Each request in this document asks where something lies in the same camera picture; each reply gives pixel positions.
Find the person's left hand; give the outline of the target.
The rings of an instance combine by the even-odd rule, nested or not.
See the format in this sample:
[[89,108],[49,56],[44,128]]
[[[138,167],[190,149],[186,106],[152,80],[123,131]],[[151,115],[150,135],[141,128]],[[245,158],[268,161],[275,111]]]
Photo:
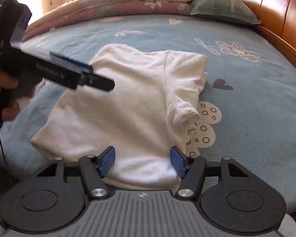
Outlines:
[[[15,89],[19,84],[19,81],[0,70],[0,87],[5,89]],[[2,110],[2,120],[3,121],[12,121],[14,120],[18,114],[25,109],[25,107],[30,103],[30,100],[35,95],[35,88],[29,91],[25,97],[13,101],[8,107]]]

